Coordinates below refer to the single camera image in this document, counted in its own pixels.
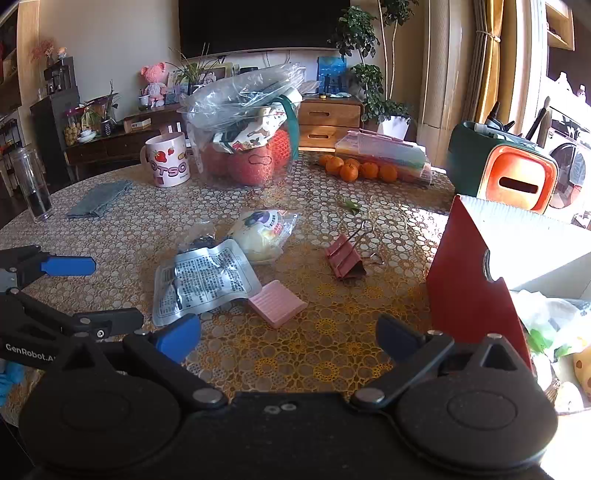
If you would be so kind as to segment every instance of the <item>mug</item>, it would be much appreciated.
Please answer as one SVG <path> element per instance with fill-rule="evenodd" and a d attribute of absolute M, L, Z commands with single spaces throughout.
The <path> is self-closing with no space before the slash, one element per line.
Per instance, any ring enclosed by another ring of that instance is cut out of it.
<path fill-rule="evenodd" d="M 174 187 L 191 178 L 183 132 L 150 138 L 139 152 L 139 159 L 152 172 L 157 187 Z"/>

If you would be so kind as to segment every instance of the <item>gray cloth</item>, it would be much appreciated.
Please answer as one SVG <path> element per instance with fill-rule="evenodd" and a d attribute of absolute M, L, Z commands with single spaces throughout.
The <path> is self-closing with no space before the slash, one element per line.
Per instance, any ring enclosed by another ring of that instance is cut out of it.
<path fill-rule="evenodd" d="M 101 218 L 112 203 L 127 193 L 134 183 L 131 180 L 101 183 L 93 187 L 66 215 L 66 218 Z"/>

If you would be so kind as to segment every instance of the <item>yellow curtain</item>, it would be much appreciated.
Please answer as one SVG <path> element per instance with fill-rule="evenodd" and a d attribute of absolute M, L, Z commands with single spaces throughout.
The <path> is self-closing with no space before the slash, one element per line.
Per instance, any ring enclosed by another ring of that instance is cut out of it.
<path fill-rule="evenodd" d="M 501 69 L 501 27 L 503 1 L 486 0 L 486 51 L 480 95 L 476 107 L 476 122 L 483 124 L 496 102 Z"/>

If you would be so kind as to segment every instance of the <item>patterned tablecloth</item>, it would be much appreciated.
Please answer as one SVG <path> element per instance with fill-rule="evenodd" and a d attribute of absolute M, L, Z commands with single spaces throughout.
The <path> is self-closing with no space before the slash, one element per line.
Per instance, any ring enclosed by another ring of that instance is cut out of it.
<path fill-rule="evenodd" d="M 28 212 L 0 231 L 0 248 L 39 244 L 58 255 L 88 255 L 97 264 L 90 277 L 44 277 L 25 289 L 29 295 L 66 313 L 137 307 L 151 324 L 154 271 L 172 258 L 176 242 L 199 219 L 213 220 L 218 231 L 230 227 L 245 207 L 281 207 L 302 213 L 285 253 L 274 266 L 255 267 L 264 285 L 279 279 L 308 308 L 274 330 L 243 303 L 202 318 L 202 339 L 187 357 L 188 369 L 223 388 L 240 390 L 326 391 L 348 394 L 390 369 L 375 343 L 381 312 L 404 319 L 419 330 L 429 326 L 424 281 L 453 199 L 447 177 L 434 173 L 421 187 L 358 180 L 345 183 L 313 165 L 303 154 L 290 177 L 266 189 L 214 190 L 190 180 L 158 189 L 142 166 L 128 167 L 72 185 L 52 196 L 56 214 L 36 225 Z M 66 220 L 66 212 L 93 186 L 131 179 L 134 188 L 102 219 Z M 353 216 L 343 198 L 361 204 Z M 374 230 L 358 249 L 377 252 L 385 264 L 366 264 L 360 280 L 337 281 L 323 247 L 352 233 L 369 218 Z M 17 422 L 18 412 L 40 373 L 14 388 L 3 412 Z"/>

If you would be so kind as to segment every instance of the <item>orange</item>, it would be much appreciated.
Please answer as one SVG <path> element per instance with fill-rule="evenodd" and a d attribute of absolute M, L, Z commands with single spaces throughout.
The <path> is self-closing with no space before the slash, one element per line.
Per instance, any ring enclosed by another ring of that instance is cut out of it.
<path fill-rule="evenodd" d="M 345 165 L 346 164 L 351 164 L 354 165 L 355 168 L 359 169 L 359 166 L 361 165 L 361 163 L 359 163 L 357 160 L 355 160 L 354 158 L 348 158 L 347 160 L 345 160 Z"/>
<path fill-rule="evenodd" d="M 357 167 L 352 163 L 349 163 L 349 160 L 347 160 L 345 165 L 343 165 L 340 169 L 340 177 L 344 181 L 355 181 L 357 180 L 358 176 L 359 170 L 357 170 Z"/>
<path fill-rule="evenodd" d="M 333 158 L 332 155 L 321 155 L 320 158 L 318 159 L 318 164 L 322 165 L 323 167 L 326 165 L 326 162 L 328 162 L 331 158 Z"/>
<path fill-rule="evenodd" d="M 393 165 L 382 165 L 379 168 L 379 178 L 387 183 L 392 183 L 398 178 L 398 172 Z"/>
<path fill-rule="evenodd" d="M 359 173 L 366 179 L 375 180 L 378 178 L 379 167 L 375 163 L 367 162 L 359 167 Z"/>
<path fill-rule="evenodd" d="M 330 160 L 328 160 L 326 162 L 326 173 L 330 174 L 330 175 L 335 175 L 338 176 L 341 167 L 345 165 L 345 162 L 343 161 L 342 158 L 339 157 L 332 157 Z"/>

